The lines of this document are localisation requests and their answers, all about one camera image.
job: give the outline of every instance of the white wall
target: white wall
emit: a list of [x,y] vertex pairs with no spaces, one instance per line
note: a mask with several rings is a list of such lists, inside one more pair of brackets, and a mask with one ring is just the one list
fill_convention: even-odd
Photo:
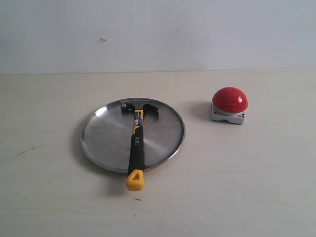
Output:
[[315,44],[315,0],[0,0],[0,74],[308,67]]

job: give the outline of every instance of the stainless steel plate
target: stainless steel plate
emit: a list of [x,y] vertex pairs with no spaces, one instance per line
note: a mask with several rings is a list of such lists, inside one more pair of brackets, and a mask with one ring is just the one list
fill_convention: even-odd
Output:
[[159,109],[159,119],[144,119],[145,170],[172,158],[184,139],[180,115],[169,105],[147,98],[128,98],[109,103],[94,112],[83,126],[81,146],[95,164],[115,172],[127,173],[133,113],[122,115],[121,102],[148,102]]

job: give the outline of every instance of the yellow handle grip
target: yellow handle grip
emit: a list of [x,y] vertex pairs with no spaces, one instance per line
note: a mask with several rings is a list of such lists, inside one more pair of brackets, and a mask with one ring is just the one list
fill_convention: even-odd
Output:
[[130,191],[140,191],[144,186],[144,172],[140,169],[133,170],[126,180],[127,189]]

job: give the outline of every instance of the round metal tray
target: round metal tray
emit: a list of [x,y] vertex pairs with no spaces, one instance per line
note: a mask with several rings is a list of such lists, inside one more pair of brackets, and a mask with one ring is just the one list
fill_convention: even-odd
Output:
[[159,109],[159,119],[144,118],[145,167],[154,168],[179,150],[185,136],[180,115],[169,105],[147,98],[127,98],[111,102],[94,112],[83,126],[81,147],[85,155],[104,169],[127,173],[133,113],[122,115],[121,102],[143,101]]

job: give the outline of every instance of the hammer head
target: hammer head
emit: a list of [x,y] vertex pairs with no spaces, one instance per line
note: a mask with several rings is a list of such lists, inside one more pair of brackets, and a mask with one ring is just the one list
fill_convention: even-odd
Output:
[[152,113],[156,117],[159,117],[159,111],[158,111],[158,108],[156,106],[153,106],[151,104],[147,104],[147,103],[144,103],[141,101],[133,102],[133,103],[122,102],[120,105],[120,108],[121,108],[122,112],[125,112],[125,111],[134,112],[134,110],[143,110],[144,114]]

